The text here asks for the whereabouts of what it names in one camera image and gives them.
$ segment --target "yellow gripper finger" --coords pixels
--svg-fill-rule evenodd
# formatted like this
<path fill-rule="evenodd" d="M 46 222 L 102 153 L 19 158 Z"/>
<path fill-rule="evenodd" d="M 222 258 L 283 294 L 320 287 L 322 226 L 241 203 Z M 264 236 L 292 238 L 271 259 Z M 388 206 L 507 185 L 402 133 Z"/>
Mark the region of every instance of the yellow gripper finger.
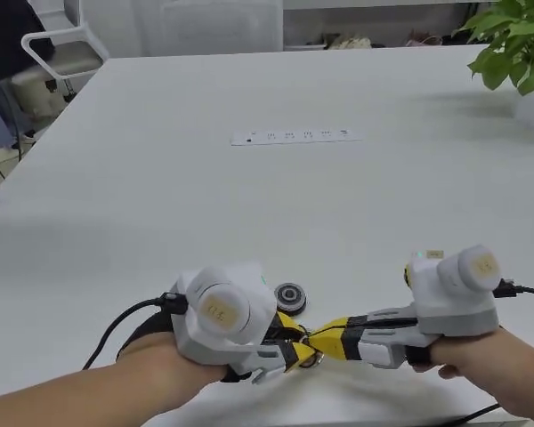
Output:
<path fill-rule="evenodd" d="M 285 372 L 292 371 L 304 362 L 316 356 L 316 350 L 299 342 L 278 342 L 279 348 L 285 358 Z"/>
<path fill-rule="evenodd" d="M 338 360 L 360 360 L 358 343 L 367 316 L 338 318 L 309 334 L 308 343 L 326 356 Z"/>

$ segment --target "power outlet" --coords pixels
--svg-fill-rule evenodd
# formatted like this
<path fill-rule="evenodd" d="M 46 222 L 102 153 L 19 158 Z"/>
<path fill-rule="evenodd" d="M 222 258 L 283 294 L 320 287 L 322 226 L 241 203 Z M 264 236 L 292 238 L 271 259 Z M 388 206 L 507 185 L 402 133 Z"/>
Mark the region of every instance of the power outlet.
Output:
<path fill-rule="evenodd" d="M 309 142 L 361 141 L 350 129 L 302 129 L 298 131 L 252 131 L 233 135 L 231 145 L 305 144 Z"/>

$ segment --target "white table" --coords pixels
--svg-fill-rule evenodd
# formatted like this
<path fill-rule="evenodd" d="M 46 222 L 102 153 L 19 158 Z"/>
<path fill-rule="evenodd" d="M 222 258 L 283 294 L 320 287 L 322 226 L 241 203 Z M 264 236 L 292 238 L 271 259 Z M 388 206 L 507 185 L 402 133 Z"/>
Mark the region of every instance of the white table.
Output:
<path fill-rule="evenodd" d="M 478 50 L 111 60 L 0 188 L 0 393 L 79 369 L 121 310 L 210 264 L 255 259 L 270 286 L 303 285 L 308 326 L 408 304 L 417 249 L 482 242 L 534 286 L 534 133 L 510 88 L 471 80 Z M 230 145 L 310 126 L 364 141 Z M 534 297 L 498 307 L 534 344 Z M 464 380 L 326 360 L 212 386 L 150 426 L 411 426 L 492 402 Z"/>

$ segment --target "white wall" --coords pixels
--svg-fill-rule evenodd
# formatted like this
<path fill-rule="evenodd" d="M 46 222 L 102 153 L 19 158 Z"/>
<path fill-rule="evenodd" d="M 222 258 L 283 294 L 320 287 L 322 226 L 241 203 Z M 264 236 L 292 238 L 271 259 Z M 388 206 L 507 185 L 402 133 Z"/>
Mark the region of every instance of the white wall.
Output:
<path fill-rule="evenodd" d="M 66 28 L 63 0 L 29 0 L 47 29 Z M 142 55 L 132 1 L 82 0 L 85 17 L 113 57 Z M 360 32 L 372 41 L 401 45 L 411 29 L 448 34 L 461 23 L 464 4 L 286 11 L 285 32 L 290 44 L 309 40 L 320 31 Z"/>

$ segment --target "black strap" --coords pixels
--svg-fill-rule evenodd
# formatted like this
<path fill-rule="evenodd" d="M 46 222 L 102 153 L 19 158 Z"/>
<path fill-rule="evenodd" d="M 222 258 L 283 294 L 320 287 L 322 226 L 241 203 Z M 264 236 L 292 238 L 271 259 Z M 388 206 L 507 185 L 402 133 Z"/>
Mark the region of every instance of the black strap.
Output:
<path fill-rule="evenodd" d="M 406 359 L 413 367 L 426 367 L 432 365 L 430 347 L 406 346 Z"/>
<path fill-rule="evenodd" d="M 159 313 L 150 316 L 142 325 L 137 327 L 133 334 L 128 337 L 121 349 L 118 351 L 118 355 L 120 355 L 121 351 L 128 347 L 131 342 L 134 342 L 143 336 L 157 334 L 159 332 L 174 332 L 172 317 L 169 313 L 164 311 L 160 311 Z M 251 373 L 238 375 L 231 367 L 228 367 L 228 373 L 222 379 L 222 383 L 239 383 L 240 381 L 248 379 L 250 376 Z"/>

